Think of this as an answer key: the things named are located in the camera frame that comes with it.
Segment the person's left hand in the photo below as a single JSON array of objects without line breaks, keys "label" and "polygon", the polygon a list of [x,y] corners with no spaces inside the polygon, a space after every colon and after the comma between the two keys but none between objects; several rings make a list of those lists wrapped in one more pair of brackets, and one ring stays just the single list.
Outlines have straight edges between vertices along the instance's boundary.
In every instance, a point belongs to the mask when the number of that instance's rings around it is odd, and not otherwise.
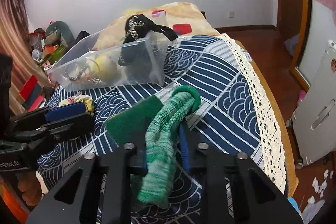
[{"label": "person's left hand", "polygon": [[18,189],[22,193],[23,201],[28,206],[36,206],[42,199],[42,186],[35,170],[17,173]]}]

